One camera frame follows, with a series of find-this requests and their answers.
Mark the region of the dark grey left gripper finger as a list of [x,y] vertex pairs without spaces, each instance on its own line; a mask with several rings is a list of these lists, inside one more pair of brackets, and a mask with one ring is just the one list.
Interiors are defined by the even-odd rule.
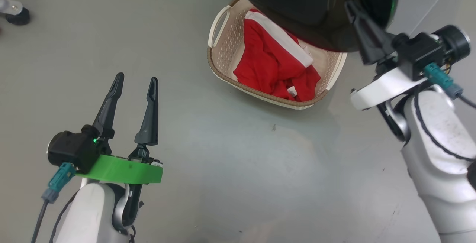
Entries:
[[156,77],[150,79],[146,100],[146,111],[141,128],[135,135],[134,143],[138,145],[158,145],[159,81]]
[[118,99],[121,97],[123,90],[124,77],[124,73],[117,73],[93,122],[93,127],[95,127],[99,131],[100,138],[114,138],[115,131],[113,129],[113,123],[117,108],[117,102]]

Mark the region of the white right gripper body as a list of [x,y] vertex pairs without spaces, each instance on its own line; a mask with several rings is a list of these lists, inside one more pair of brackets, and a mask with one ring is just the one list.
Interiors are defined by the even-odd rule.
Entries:
[[391,100],[427,80],[410,79],[400,68],[394,68],[365,87],[352,91],[350,101],[357,110],[366,110]]

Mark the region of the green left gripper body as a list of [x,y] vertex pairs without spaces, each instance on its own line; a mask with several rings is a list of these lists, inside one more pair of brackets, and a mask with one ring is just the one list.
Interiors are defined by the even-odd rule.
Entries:
[[129,160],[110,154],[105,146],[94,146],[82,150],[76,161],[77,175],[103,182],[124,184],[154,184],[160,183],[163,168],[148,162]]

